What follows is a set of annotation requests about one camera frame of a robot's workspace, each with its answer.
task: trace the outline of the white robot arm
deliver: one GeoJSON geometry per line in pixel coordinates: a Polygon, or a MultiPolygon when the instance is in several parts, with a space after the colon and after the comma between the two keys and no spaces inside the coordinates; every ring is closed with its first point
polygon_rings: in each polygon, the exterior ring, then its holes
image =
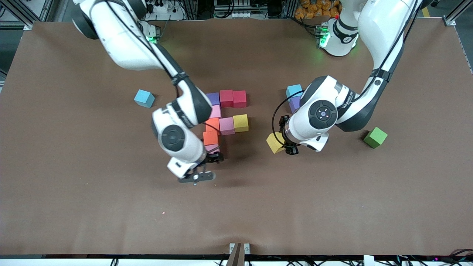
{"type": "Polygon", "coordinates": [[[403,33],[421,0],[343,1],[339,19],[327,22],[328,33],[321,47],[336,56],[347,54],[359,36],[373,57],[373,71],[361,94],[331,76],[316,78],[303,92],[301,108],[283,116],[280,131],[286,153],[297,154],[298,144],[320,151],[327,131],[337,125],[343,131],[362,129],[388,84],[403,53],[403,33]]]}
{"type": "Polygon", "coordinates": [[[202,141],[190,131],[208,120],[211,103],[172,56],[159,44],[147,41],[138,19],[146,14],[143,0],[85,0],[73,17],[85,36],[100,39],[107,53],[119,66],[129,70],[163,69],[182,95],[165,108],[153,112],[151,128],[161,148],[171,156],[167,167],[179,182],[212,180],[205,170],[208,162],[223,161],[220,153],[208,154],[202,141]]]}

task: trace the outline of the brown table surface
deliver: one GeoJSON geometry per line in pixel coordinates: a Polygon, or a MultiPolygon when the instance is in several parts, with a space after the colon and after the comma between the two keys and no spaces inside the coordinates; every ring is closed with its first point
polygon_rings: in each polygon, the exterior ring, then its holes
{"type": "MultiPolygon", "coordinates": [[[[213,182],[179,184],[138,89],[175,92],[164,71],[127,71],[70,23],[37,23],[1,104],[1,254],[438,254],[473,245],[472,76],[455,29],[418,19],[367,130],[330,131],[321,153],[265,142],[288,85],[330,74],[360,92],[366,47],[330,57],[287,20],[169,22],[162,44],[204,92],[245,89],[250,131],[225,136],[213,182]]],[[[278,116],[286,114],[285,106],[278,116]]]]}

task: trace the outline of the blue cube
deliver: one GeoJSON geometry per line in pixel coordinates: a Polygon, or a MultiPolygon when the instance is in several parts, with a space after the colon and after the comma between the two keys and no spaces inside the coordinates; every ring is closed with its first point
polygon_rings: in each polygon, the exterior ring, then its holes
{"type": "Polygon", "coordinates": [[[300,96],[289,99],[289,107],[291,107],[291,113],[294,114],[300,108],[300,96]]]}
{"type": "Polygon", "coordinates": [[[154,96],[149,91],[139,89],[135,96],[135,102],[140,106],[151,108],[154,102],[154,96]]]}
{"type": "Polygon", "coordinates": [[[220,105],[220,96],[218,92],[207,93],[207,97],[209,97],[210,103],[212,105],[220,105]]]}
{"type": "Polygon", "coordinates": [[[288,86],[288,88],[286,89],[286,97],[289,98],[289,96],[293,95],[296,92],[300,92],[300,91],[302,91],[302,87],[300,86],[300,84],[288,86]]]}

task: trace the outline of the wooden block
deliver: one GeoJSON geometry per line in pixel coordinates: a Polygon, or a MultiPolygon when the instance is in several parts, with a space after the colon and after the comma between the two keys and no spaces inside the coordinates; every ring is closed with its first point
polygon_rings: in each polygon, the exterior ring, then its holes
{"type": "Polygon", "coordinates": [[[203,133],[204,136],[204,145],[215,145],[219,144],[219,136],[217,135],[217,131],[208,131],[203,133]]]}
{"type": "MultiPolygon", "coordinates": [[[[218,147],[218,146],[219,146],[218,144],[207,145],[207,146],[205,146],[205,150],[206,150],[207,152],[209,152],[209,151],[215,149],[215,148],[218,147]]],[[[216,153],[216,152],[220,152],[220,149],[216,149],[216,150],[210,152],[210,154],[213,154],[213,153],[216,153]]]]}
{"type": "Polygon", "coordinates": [[[233,91],[233,108],[245,108],[246,107],[246,91],[235,90],[233,91]]]}
{"type": "Polygon", "coordinates": [[[233,106],[233,90],[226,89],[220,91],[220,107],[232,107],[233,106]]]}
{"type": "Polygon", "coordinates": [[[220,112],[220,105],[213,105],[212,112],[210,113],[210,118],[222,118],[222,113],[220,112]]]}
{"type": "MultiPolygon", "coordinates": [[[[276,132],[276,137],[278,138],[278,140],[284,143],[284,139],[282,137],[281,132],[276,132]]],[[[268,138],[266,139],[266,143],[268,143],[268,146],[271,148],[271,151],[274,154],[285,150],[285,148],[281,145],[281,143],[278,142],[278,140],[276,140],[273,133],[269,134],[268,138]]]]}
{"type": "Polygon", "coordinates": [[[363,141],[369,146],[371,146],[371,148],[374,149],[374,148],[379,147],[381,144],[383,144],[386,137],[387,137],[386,133],[384,133],[378,127],[375,127],[373,131],[371,131],[363,141]]]}
{"type": "Polygon", "coordinates": [[[222,135],[235,134],[235,127],[233,126],[233,117],[226,117],[219,119],[220,132],[222,135]]]}
{"type": "Polygon", "coordinates": [[[244,132],[248,131],[248,116],[245,115],[234,115],[233,116],[233,126],[235,127],[235,132],[244,132]]]}
{"type": "Polygon", "coordinates": [[[215,131],[215,132],[218,132],[217,130],[220,131],[220,123],[219,123],[219,118],[218,117],[214,117],[214,118],[211,118],[207,121],[205,121],[206,125],[205,125],[205,131],[209,132],[209,131],[215,131]]]}
{"type": "Polygon", "coordinates": [[[220,105],[220,97],[218,92],[207,93],[207,97],[212,105],[220,105]]]}
{"type": "Polygon", "coordinates": [[[140,106],[151,108],[154,102],[154,96],[149,91],[139,89],[135,96],[135,102],[140,106]]]}
{"type": "Polygon", "coordinates": [[[286,97],[289,98],[289,96],[293,95],[296,92],[300,92],[300,91],[302,91],[302,87],[301,87],[300,84],[288,86],[288,88],[286,89],[286,97]]]}
{"type": "Polygon", "coordinates": [[[291,107],[291,113],[295,113],[300,108],[300,96],[289,99],[289,107],[291,107]]]}

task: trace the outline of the green cube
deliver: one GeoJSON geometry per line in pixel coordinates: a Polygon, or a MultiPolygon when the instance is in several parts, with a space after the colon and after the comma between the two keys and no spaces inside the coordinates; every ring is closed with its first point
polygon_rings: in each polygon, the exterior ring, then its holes
{"type": "Polygon", "coordinates": [[[387,134],[384,133],[384,131],[378,127],[375,127],[363,141],[374,149],[383,144],[383,141],[386,139],[386,137],[387,134]]]}

